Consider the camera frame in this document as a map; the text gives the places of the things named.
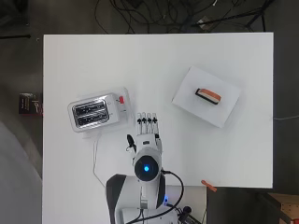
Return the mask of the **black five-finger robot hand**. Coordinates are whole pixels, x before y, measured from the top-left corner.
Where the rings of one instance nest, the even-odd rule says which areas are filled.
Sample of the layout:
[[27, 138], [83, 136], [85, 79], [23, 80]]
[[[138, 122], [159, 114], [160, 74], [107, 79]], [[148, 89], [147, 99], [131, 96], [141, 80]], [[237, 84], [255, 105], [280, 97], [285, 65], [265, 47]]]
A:
[[137, 113], [136, 114], [136, 137], [127, 135], [127, 151], [135, 155], [143, 147], [152, 147], [162, 152], [162, 141], [159, 135], [158, 119], [155, 113]]

